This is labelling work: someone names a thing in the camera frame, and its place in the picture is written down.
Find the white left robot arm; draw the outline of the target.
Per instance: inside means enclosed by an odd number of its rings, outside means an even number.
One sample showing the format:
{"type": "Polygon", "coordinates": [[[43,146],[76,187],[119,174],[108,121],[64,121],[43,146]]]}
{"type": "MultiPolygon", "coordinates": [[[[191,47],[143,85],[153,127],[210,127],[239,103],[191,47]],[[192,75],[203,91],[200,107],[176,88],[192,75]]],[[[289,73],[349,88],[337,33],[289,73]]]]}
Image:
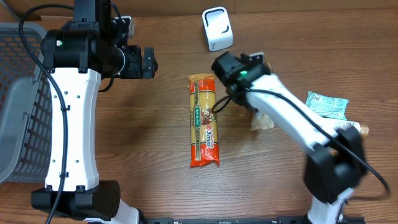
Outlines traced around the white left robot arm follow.
{"type": "Polygon", "coordinates": [[[143,213],[121,200],[119,183],[101,180],[95,157],[95,108],[101,81],[153,78],[151,47],[129,45],[134,22],[110,1],[76,1],[73,19],[47,32],[38,65],[50,83],[52,141],[45,186],[32,207],[89,223],[144,223],[143,213]]]}

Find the white Pantene shampoo tube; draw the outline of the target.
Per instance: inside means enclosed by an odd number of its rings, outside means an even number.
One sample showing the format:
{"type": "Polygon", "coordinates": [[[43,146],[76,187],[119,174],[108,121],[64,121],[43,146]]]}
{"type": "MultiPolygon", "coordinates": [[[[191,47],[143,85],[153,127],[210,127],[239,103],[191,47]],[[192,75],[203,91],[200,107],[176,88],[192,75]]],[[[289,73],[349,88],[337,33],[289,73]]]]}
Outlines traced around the white Pantene shampoo tube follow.
{"type": "Polygon", "coordinates": [[[365,124],[361,124],[355,121],[347,121],[333,118],[327,118],[326,121],[333,125],[335,128],[341,128],[344,130],[347,130],[350,127],[355,127],[359,131],[359,134],[363,139],[366,139],[369,135],[369,127],[365,124]]]}

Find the teal wet wipes packet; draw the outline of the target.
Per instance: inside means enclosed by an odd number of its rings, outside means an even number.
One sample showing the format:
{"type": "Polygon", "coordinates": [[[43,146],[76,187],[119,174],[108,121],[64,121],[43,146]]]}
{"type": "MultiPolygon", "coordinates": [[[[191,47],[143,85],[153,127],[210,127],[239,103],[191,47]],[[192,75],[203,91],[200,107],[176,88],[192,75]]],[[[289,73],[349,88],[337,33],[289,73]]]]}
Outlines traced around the teal wet wipes packet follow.
{"type": "Polygon", "coordinates": [[[345,111],[348,103],[349,100],[344,98],[334,98],[309,91],[305,105],[322,117],[346,120],[345,111]]]}

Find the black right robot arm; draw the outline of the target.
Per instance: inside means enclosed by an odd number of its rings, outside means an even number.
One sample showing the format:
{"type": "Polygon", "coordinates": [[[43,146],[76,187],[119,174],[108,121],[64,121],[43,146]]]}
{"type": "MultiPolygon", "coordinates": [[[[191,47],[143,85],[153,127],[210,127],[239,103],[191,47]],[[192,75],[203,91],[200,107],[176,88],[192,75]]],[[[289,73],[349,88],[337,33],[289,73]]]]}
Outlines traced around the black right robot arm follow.
{"type": "Polygon", "coordinates": [[[302,216],[279,216],[275,223],[364,223],[363,217],[343,216],[368,171],[360,129],[341,128],[315,114],[286,89],[262,57],[225,52],[211,69],[230,100],[268,115],[306,155],[304,182],[312,194],[310,210],[302,216]]]}

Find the clear pouch of brown powder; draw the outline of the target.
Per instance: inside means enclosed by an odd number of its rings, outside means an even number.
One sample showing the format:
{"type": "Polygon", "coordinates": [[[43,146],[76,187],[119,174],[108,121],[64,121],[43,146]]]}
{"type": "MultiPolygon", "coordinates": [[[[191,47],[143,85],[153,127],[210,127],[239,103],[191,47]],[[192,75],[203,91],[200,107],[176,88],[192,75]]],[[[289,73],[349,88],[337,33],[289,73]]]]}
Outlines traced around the clear pouch of brown powder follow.
{"type": "Polygon", "coordinates": [[[251,131],[266,130],[274,127],[273,120],[262,111],[255,110],[251,119],[251,131]]]}

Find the orange spaghetti packet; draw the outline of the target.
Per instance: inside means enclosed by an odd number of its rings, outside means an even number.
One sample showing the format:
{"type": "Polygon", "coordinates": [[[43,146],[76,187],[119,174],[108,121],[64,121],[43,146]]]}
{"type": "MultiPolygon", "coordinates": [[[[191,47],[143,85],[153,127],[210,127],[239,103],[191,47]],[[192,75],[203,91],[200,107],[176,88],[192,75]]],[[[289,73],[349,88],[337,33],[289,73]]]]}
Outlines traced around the orange spaghetti packet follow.
{"type": "Polygon", "coordinates": [[[215,76],[188,76],[190,85],[191,167],[219,164],[218,123],[212,108],[216,103],[215,76]]]}

